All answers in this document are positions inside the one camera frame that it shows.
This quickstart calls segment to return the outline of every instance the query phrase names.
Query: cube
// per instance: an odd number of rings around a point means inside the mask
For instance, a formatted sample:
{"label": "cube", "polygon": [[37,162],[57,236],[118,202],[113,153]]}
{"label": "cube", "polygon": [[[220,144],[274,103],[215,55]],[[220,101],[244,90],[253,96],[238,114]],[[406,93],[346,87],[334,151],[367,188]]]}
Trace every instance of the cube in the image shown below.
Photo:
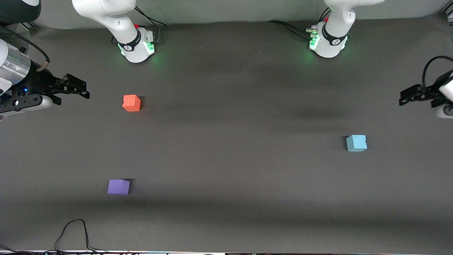
{"label": "cube", "polygon": [[129,183],[126,180],[110,180],[107,194],[127,195],[129,194]]}
{"label": "cube", "polygon": [[346,144],[349,152],[362,152],[368,148],[365,135],[351,135],[346,138]]}
{"label": "cube", "polygon": [[128,112],[138,112],[140,110],[140,98],[137,95],[124,95],[123,108]]}

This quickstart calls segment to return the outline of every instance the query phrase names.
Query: green led light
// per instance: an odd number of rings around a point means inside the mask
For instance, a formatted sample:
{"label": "green led light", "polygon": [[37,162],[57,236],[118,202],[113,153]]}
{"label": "green led light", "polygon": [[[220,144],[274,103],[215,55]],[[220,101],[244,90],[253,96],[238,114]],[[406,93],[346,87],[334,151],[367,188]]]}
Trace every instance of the green led light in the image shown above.
{"label": "green led light", "polygon": [[146,42],[143,42],[143,45],[145,46],[146,48],[146,51],[151,55],[154,53],[154,45],[153,43],[146,43]]}
{"label": "green led light", "polygon": [[310,49],[316,49],[316,46],[318,45],[319,42],[319,35],[317,34],[313,39],[312,42],[310,43]]}

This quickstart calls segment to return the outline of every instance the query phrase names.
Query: white wall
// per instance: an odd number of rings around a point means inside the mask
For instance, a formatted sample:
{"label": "white wall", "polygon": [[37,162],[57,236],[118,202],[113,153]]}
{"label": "white wall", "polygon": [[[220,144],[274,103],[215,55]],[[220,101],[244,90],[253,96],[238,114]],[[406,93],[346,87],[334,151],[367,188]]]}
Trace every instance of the white wall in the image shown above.
{"label": "white wall", "polygon": [[[386,0],[356,8],[359,19],[421,17],[440,11],[448,0]],[[101,27],[80,17],[71,0],[42,0],[40,26],[60,29]],[[326,8],[322,0],[137,0],[148,16],[167,24],[212,23],[224,21],[317,20]],[[149,24],[135,11],[128,14],[134,23]]]}

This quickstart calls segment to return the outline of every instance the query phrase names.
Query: purple cube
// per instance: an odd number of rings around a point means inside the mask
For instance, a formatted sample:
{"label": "purple cube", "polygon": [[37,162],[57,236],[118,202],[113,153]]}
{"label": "purple cube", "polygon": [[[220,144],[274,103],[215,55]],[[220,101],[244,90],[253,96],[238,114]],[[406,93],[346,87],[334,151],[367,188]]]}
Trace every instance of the purple cube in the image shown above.
{"label": "purple cube", "polygon": [[127,195],[129,193],[129,181],[126,180],[110,180],[107,194]]}

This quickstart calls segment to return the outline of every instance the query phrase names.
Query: orange cube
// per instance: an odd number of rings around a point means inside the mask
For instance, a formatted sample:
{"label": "orange cube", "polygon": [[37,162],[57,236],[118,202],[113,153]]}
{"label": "orange cube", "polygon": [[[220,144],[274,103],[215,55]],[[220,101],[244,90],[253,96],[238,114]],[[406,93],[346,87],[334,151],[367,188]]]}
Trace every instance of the orange cube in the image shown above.
{"label": "orange cube", "polygon": [[140,110],[140,98],[137,95],[124,95],[123,108],[128,112],[138,112]]}

